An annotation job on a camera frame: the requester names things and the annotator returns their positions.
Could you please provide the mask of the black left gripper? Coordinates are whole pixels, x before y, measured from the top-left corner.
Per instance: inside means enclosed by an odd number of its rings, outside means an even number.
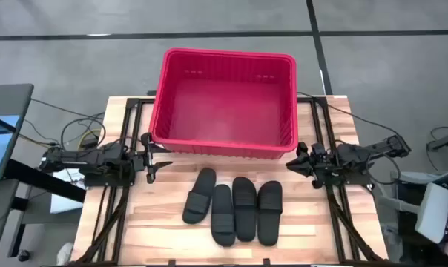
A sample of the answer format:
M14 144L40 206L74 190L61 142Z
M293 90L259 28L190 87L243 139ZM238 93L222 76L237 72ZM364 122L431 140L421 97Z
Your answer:
M140 142L144 147L144 151L136 151L136 145ZM148 184L154 182L154 174L167 165L171 165L171 161L156 162L153 164L154 153L170 153L170 150L162 148L155 143L152 143L151 134L144 133L140 139L131 137L131 169L134 172L146 171L146 179Z

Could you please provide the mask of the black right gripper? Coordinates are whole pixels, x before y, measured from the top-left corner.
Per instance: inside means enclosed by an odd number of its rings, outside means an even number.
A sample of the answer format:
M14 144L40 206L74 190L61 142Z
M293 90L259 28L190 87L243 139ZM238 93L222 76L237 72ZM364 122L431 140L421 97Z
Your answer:
M315 143L311 145L311 148L312 150L309 151L305 142L299 142L296 150L297 158L293 159L286 167L305 177L313 177L314 189L337 185L337 177L334 174L336 165L323 145Z

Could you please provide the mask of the black slide sandal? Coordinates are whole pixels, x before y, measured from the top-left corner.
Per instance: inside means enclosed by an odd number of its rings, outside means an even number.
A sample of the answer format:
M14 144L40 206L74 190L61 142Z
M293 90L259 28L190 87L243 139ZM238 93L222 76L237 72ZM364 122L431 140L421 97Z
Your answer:
M251 242L257 227L257 191L246 177L236 177L232 183L234 225L237 239Z
M278 181L264 183L257 194L257 237L264 246L273 246L279 237L283 213L283 188Z
M214 188L211 208L211 236L222 247L231 247L236 239L234 206L231 189L227 185Z
M203 221L208 213L214 186L217 181L216 171L212 168L203 168L188 192L185 201L182 220L186 224L197 224Z

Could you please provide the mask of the red plastic bin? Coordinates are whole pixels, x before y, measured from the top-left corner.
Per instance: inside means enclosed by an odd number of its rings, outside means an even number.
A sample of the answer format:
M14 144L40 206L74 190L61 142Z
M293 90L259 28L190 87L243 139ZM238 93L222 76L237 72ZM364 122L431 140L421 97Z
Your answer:
M298 143L296 61L281 53L171 48L148 131L177 153L279 159Z

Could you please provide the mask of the white paper sheet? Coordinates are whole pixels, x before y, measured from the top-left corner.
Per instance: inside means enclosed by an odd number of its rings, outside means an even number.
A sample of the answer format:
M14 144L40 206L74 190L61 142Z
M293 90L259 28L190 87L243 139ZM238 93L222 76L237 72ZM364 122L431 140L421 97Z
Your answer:
M85 176L78 169L67 168L63 170L63 174L66 182L76 186L84 185Z

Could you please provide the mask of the white box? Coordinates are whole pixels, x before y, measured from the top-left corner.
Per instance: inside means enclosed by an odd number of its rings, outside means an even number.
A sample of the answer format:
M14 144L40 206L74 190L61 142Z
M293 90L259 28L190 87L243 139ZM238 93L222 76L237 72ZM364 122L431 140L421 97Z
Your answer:
M82 208L83 203L75 200L70 200L55 194L51 195L50 213L58 214L66 211L71 211L77 208Z

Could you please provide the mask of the black desk beam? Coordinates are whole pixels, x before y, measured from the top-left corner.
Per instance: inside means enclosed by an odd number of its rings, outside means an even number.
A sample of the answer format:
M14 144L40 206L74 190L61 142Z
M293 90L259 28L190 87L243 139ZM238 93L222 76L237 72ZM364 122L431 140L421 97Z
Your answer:
M85 200L85 189L38 171L14 159L8 161L4 170L4 178L17 179L19 182L77 202L84 202Z

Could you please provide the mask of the person's white shoe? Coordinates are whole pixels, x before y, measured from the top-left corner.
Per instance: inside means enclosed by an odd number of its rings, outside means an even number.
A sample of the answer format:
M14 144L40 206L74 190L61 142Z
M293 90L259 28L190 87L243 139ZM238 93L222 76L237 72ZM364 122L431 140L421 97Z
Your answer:
M65 243L56 255L56 264L63 266L69 263L73 251L73 243Z

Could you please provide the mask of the grey office chair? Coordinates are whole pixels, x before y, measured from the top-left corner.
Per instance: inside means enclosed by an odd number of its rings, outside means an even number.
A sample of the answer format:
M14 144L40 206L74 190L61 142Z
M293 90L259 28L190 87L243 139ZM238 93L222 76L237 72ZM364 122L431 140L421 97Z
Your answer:
M417 266L448 267L448 171L393 171L375 185L375 199L388 218L382 224L389 259Z

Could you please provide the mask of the grey desk top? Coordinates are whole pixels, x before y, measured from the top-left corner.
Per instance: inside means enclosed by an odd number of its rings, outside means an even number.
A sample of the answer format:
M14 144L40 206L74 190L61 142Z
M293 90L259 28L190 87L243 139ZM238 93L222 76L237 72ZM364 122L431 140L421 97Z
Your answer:
M0 115L19 114L22 117L18 123L19 133L30 104L32 92L32 84L0 85ZM10 125L1 120L0 125L10 128Z

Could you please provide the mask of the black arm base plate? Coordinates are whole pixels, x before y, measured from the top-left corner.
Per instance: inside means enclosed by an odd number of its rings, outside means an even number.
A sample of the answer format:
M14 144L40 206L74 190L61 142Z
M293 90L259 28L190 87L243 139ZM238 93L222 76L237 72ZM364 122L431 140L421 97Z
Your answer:
M343 175L344 183L347 185L369 185L372 183L372 176L368 171L349 172Z
M106 173L106 174L86 174L84 177L84 184L86 187L127 187L135 183L134 172L123 171L120 173Z

